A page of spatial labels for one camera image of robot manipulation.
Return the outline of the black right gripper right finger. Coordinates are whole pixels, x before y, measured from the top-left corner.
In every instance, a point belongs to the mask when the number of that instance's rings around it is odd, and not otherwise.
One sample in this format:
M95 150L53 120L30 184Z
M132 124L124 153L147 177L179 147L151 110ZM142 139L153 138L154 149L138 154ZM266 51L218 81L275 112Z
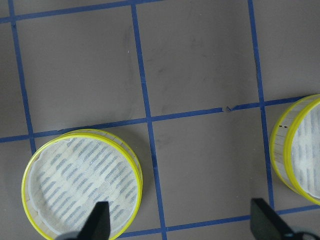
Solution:
M256 240L294 240L295 233L263 198L250 201L250 230Z

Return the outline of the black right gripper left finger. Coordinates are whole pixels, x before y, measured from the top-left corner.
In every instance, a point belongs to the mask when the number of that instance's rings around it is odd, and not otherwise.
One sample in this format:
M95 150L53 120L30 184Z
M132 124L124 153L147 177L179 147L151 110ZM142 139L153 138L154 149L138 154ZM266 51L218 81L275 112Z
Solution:
M77 235L78 240L108 240L111 235L110 207L108 201L97 202L84 226Z

